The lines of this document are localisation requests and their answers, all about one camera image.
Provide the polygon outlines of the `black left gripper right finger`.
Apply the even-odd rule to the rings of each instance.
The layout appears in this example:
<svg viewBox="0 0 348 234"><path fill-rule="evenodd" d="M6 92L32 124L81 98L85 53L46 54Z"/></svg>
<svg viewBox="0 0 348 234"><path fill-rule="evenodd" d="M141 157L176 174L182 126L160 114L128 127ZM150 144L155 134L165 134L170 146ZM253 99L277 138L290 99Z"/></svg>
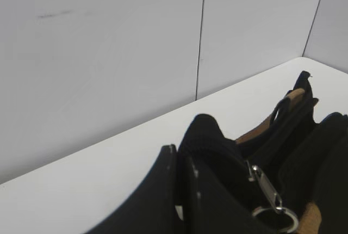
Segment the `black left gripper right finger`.
<svg viewBox="0 0 348 234"><path fill-rule="evenodd" d="M203 162L185 161L184 222L186 233L269 233L218 181Z"/></svg>

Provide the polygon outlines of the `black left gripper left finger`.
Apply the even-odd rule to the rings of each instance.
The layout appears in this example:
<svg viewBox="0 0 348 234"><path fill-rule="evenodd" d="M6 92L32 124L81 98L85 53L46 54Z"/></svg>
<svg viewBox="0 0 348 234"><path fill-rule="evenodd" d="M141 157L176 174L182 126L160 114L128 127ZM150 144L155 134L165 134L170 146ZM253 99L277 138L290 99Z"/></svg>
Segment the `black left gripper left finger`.
<svg viewBox="0 0 348 234"><path fill-rule="evenodd" d="M176 181L176 147L165 145L136 190L88 233L181 233Z"/></svg>

